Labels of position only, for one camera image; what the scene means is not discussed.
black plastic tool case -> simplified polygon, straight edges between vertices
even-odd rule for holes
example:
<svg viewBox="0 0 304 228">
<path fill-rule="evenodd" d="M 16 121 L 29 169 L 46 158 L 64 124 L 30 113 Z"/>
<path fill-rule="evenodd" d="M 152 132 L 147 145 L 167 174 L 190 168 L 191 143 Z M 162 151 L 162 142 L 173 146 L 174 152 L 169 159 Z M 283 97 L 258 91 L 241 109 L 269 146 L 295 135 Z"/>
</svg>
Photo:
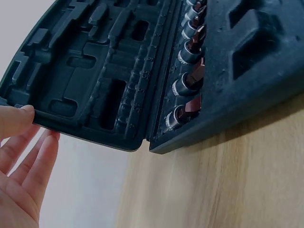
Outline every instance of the black plastic tool case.
<svg viewBox="0 0 304 228">
<path fill-rule="evenodd" d="M 208 0 L 202 109 L 166 131 L 167 114 L 193 99 L 171 94 L 193 67 L 174 64 L 185 6 L 57 0 L 6 71 L 1 104 L 31 104 L 36 124 L 74 137 L 126 151 L 147 139 L 152 152 L 165 153 L 304 89 L 303 0 Z"/>
</svg>

light wood surface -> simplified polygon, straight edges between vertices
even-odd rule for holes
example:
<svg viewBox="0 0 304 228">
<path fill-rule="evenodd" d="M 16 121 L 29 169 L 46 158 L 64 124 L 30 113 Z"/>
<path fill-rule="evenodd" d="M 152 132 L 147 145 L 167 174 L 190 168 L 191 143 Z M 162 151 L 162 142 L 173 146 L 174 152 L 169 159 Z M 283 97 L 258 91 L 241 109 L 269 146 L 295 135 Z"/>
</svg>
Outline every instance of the light wood surface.
<svg viewBox="0 0 304 228">
<path fill-rule="evenodd" d="M 130 154 L 118 228 L 304 227 L 304 95 L 166 155 Z"/>
</svg>

tool case lid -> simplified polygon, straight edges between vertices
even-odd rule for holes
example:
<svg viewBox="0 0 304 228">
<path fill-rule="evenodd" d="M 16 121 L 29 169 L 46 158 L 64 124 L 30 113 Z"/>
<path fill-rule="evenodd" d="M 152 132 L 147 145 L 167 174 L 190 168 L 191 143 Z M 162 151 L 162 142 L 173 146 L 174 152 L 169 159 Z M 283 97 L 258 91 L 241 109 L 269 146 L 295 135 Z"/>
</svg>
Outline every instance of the tool case lid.
<svg viewBox="0 0 304 228">
<path fill-rule="evenodd" d="M 34 122 L 134 151 L 165 153 L 210 137 L 304 89 L 303 3 L 210 0 L 202 110 L 177 129 L 164 119 L 191 97 L 171 94 L 192 66 L 181 0 L 56 0 L 28 35 L 0 85 L 2 105 L 33 105 Z"/>
</svg>

empty tool slot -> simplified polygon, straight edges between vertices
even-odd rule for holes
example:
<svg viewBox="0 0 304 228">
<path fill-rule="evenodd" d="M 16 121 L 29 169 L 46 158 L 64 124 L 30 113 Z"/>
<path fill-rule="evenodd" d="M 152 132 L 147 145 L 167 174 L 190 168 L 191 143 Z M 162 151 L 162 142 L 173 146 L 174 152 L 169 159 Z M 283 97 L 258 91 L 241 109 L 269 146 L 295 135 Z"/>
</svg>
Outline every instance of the empty tool slot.
<svg viewBox="0 0 304 228">
<path fill-rule="evenodd" d="M 96 58 L 93 56 L 70 57 L 67 60 L 67 65 L 70 67 L 80 67 L 84 69 L 91 69 L 95 66 Z"/>
<path fill-rule="evenodd" d="M 132 39 L 137 41 L 143 41 L 148 30 L 149 23 L 145 20 L 139 20 L 132 32 Z"/>
<path fill-rule="evenodd" d="M 229 13 L 230 27 L 233 28 L 249 10 L 256 10 L 262 6 L 262 0 L 241 0 L 240 4 Z"/>
<path fill-rule="evenodd" d="M 104 109 L 100 115 L 100 126 L 107 130 L 114 129 L 119 106 L 124 95 L 126 82 L 114 79 L 111 82 L 110 91 L 105 100 Z"/>
<path fill-rule="evenodd" d="M 114 0 L 114 6 L 127 7 L 130 4 L 130 0 Z"/>
<path fill-rule="evenodd" d="M 234 79 L 242 76 L 253 65 L 278 47 L 278 39 L 269 32 L 258 32 L 233 54 Z"/>
<path fill-rule="evenodd" d="M 158 0 L 147 0 L 147 4 L 149 6 L 156 6 L 158 3 Z"/>
<path fill-rule="evenodd" d="M 52 100 L 49 104 L 49 109 L 54 114 L 65 117 L 73 117 L 77 110 L 77 103 L 72 100 Z"/>
</svg>

